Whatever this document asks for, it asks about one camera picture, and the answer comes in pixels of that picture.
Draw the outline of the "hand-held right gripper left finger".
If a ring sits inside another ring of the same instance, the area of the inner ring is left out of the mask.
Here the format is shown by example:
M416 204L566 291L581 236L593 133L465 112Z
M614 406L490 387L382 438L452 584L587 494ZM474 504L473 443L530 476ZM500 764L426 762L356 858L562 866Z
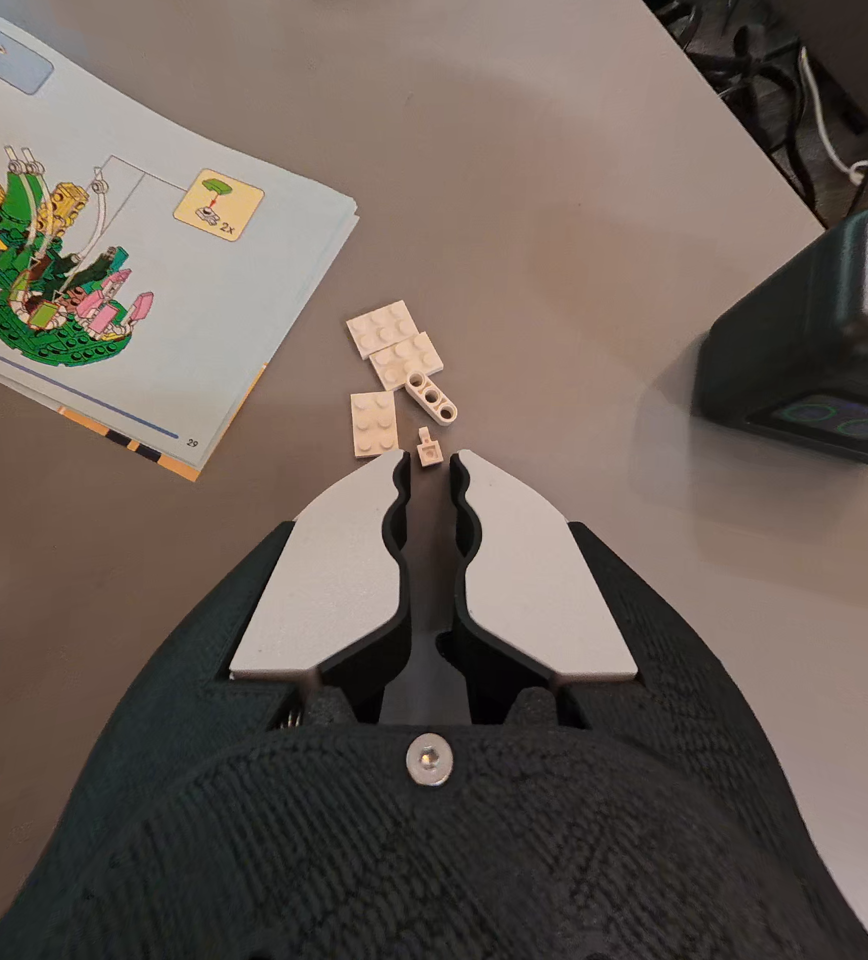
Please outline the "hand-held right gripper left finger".
M412 648L411 459L383 453L316 497L286 540L229 663L232 681L341 690L377 724Z

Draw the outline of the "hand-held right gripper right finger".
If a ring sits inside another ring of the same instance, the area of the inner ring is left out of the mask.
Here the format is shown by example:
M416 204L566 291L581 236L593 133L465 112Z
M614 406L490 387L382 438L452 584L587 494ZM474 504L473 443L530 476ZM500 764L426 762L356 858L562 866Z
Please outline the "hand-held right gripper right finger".
M639 668L591 570L579 528L473 450L452 455L460 554L449 663L470 720L500 725L524 690L625 684Z

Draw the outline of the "white lego plate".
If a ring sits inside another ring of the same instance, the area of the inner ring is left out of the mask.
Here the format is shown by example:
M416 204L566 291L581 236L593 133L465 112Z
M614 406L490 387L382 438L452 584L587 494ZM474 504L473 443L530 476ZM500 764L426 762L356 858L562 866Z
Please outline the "white lego plate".
M363 360L420 333L402 299L350 318L344 325Z
M400 448L396 394L381 390L349 396L353 455L366 460Z
M444 362L425 331L391 343L368 355L381 388L393 392L405 386L411 373L439 374Z

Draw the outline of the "white holed lego beam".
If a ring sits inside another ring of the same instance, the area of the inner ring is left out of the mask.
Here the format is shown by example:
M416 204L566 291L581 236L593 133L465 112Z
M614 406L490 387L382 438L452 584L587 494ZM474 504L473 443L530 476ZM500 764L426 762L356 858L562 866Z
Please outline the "white holed lego beam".
M422 370L413 369L407 374L404 390L438 425L450 426L456 421L456 405Z

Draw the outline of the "lego instruction booklet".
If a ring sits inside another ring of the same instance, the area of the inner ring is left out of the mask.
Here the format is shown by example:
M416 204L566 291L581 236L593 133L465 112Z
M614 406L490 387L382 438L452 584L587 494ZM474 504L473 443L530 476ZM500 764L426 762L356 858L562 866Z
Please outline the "lego instruction booklet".
M0 381L195 479L358 221L0 18Z

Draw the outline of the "black box device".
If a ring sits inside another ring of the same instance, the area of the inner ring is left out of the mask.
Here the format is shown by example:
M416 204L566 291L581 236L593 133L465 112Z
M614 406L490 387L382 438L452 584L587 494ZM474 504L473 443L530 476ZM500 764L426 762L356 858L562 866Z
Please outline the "black box device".
M868 210L716 319L697 354L692 413L868 465Z

